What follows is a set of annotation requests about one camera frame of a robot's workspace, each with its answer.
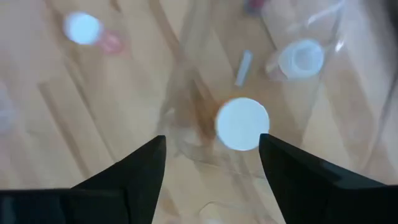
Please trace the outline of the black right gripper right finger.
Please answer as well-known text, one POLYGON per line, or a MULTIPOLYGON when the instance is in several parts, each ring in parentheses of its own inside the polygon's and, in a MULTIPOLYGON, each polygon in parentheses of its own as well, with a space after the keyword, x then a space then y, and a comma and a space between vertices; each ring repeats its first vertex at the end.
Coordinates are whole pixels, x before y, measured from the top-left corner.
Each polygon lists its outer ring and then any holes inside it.
POLYGON ((314 156, 270 134, 259 138, 264 173, 286 223, 397 223, 397 186, 314 156))

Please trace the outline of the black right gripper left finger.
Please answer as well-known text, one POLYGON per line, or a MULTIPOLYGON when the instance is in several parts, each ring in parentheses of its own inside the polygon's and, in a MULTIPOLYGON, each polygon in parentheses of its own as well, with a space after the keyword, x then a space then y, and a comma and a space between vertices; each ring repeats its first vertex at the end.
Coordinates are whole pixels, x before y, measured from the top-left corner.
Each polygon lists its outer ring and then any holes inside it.
POLYGON ((69 189, 1 191, 1 223, 152 223, 165 172, 163 135, 69 189))

